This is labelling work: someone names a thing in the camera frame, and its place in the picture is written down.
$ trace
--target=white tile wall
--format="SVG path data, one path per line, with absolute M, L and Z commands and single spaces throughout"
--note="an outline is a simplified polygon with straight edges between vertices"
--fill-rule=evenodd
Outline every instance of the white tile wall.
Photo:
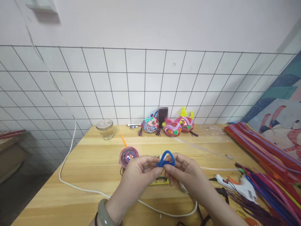
M 195 122 L 238 121 L 260 98 L 291 54 L 0 46 L 0 130 L 26 129 L 29 172 L 53 172 L 100 119 L 141 123 L 158 106 Z M 60 94 L 68 102 L 67 108 Z

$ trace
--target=hot glue gun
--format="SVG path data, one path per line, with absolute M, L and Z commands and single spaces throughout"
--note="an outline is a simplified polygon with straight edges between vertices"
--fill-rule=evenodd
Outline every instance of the hot glue gun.
M 245 176 L 242 176 L 240 178 L 240 183 L 236 182 L 235 180 L 233 180 L 230 177 L 229 177 L 229 180 L 225 180 L 219 174 L 215 175 L 215 179 L 220 185 L 224 186 L 225 188 L 228 188 L 232 191 L 238 192 L 246 199 L 258 204 L 255 201 L 257 199 L 255 189 L 252 186 L 252 184 L 246 179 Z

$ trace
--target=left hand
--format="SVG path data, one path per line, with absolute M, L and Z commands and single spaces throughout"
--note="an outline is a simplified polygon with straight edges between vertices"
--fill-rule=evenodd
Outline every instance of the left hand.
M 145 188 L 163 172 L 156 167 L 160 159 L 140 156 L 129 161 L 118 188 L 106 203 L 112 220 L 119 225 L 127 210 L 142 196 Z

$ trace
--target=colorful fish craft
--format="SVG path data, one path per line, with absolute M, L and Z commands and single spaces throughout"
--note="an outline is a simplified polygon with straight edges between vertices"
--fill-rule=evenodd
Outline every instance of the colorful fish craft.
M 181 118 L 180 124 L 182 127 L 182 131 L 190 132 L 192 136 L 198 137 L 198 135 L 196 133 L 192 132 L 192 130 L 194 129 L 193 112 L 191 111 L 190 117 L 187 117 L 185 107 L 182 107 L 180 118 Z
M 138 132 L 138 135 L 140 137 L 142 137 L 142 129 L 146 133 L 153 133 L 157 130 L 157 128 L 158 128 L 158 120 L 156 117 L 157 113 L 158 113 L 158 111 L 156 111 L 155 115 L 151 114 L 150 117 L 147 117 L 143 120 L 142 127 L 141 127 L 140 131 Z
M 165 123 L 163 124 L 164 132 L 171 137 L 180 135 L 182 131 L 182 127 L 180 124 L 181 119 L 182 117 L 177 118 L 175 121 L 166 119 Z

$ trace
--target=glass jar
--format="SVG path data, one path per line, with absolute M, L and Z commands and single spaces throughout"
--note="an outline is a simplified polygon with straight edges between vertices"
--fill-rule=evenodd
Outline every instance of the glass jar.
M 103 119 L 96 124 L 99 134 L 104 140 L 110 140 L 114 137 L 113 121 L 111 119 Z

